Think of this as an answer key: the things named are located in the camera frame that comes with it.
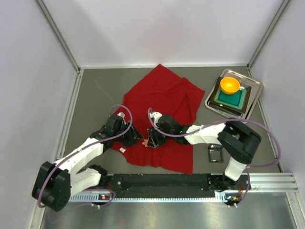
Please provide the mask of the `red garment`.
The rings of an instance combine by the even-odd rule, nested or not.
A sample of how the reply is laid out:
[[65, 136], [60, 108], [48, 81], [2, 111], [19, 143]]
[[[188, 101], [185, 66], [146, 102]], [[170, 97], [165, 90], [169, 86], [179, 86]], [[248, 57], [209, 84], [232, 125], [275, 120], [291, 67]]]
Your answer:
[[[147, 138], [147, 129], [151, 127], [149, 108], [171, 115], [182, 125], [193, 124], [204, 93], [188, 79], [159, 64], [124, 95], [122, 104], [131, 111], [126, 119], [132, 119], [134, 127]], [[180, 145], [173, 140], [157, 148], [145, 147], [142, 141], [129, 147], [116, 142], [112, 149], [133, 165], [162, 167], [189, 175], [193, 172], [193, 146]]]

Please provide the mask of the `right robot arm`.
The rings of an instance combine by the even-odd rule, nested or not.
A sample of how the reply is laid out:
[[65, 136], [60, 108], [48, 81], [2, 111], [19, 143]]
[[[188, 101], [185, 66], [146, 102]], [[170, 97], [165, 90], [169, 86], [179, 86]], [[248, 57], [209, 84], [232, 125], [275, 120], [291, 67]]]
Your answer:
[[211, 188], [219, 192], [236, 185], [261, 143], [260, 135], [241, 121], [231, 120], [214, 125], [181, 125], [169, 114], [149, 112], [148, 117], [152, 124], [148, 129], [148, 147], [157, 148], [167, 140], [173, 140], [186, 146], [216, 145], [229, 153], [230, 160], [224, 174], [209, 181]]

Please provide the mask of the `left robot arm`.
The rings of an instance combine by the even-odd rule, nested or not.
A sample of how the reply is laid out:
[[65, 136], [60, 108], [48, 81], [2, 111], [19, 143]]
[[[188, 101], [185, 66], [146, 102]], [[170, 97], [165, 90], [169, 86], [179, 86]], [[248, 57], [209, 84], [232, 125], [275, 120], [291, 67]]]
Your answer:
[[86, 168], [89, 162], [116, 142], [129, 147], [143, 138], [131, 121], [125, 121], [123, 113], [110, 115], [106, 124], [93, 132], [80, 147], [62, 159], [41, 165], [31, 196], [40, 208], [49, 207], [55, 212], [62, 210], [70, 197], [106, 179], [106, 170], [97, 165]]

